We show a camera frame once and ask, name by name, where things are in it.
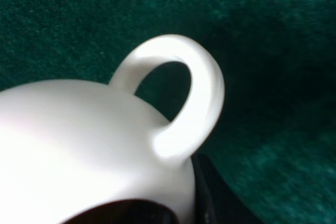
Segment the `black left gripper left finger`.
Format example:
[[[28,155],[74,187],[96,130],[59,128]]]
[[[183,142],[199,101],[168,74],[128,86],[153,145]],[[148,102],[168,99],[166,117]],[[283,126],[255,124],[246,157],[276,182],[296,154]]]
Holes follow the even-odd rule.
[[[67,224],[171,224],[175,214],[168,207],[149,200],[129,199],[89,209]]]

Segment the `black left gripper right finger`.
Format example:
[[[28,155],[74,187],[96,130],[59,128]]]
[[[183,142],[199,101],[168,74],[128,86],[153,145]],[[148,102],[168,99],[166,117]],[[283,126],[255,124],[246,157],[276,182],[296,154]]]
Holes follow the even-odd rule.
[[[254,214],[224,182],[204,154],[192,156],[196,180],[196,223],[254,223]]]

